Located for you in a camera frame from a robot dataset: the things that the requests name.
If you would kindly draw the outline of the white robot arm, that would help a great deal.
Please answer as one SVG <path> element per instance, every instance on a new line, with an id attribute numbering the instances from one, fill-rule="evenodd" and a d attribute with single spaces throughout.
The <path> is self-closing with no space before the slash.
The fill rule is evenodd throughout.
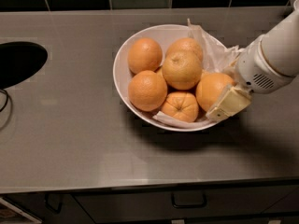
<path id="1" fill-rule="evenodd" d="M 293 12 L 245 49 L 227 49 L 212 36 L 206 39 L 207 69 L 236 82 L 208 109 L 208 119 L 228 119 L 249 106 L 253 94 L 276 91 L 299 75 L 299 0 L 291 2 Z"/>

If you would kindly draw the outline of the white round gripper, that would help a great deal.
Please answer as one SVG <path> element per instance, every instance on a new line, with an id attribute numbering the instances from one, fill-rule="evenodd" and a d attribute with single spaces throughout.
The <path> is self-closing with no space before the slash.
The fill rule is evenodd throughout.
<path id="1" fill-rule="evenodd" d="M 241 52 L 237 61 L 224 67 L 222 72 L 236 77 L 237 82 L 250 91 L 268 94 L 289 85 L 294 76 L 283 75 L 270 65 L 263 54 L 262 40 L 263 36 L 260 35 Z M 206 117 L 217 122 L 226 120 L 248 107 L 251 99 L 248 90 L 238 85 L 227 85 L 206 112 Z"/>

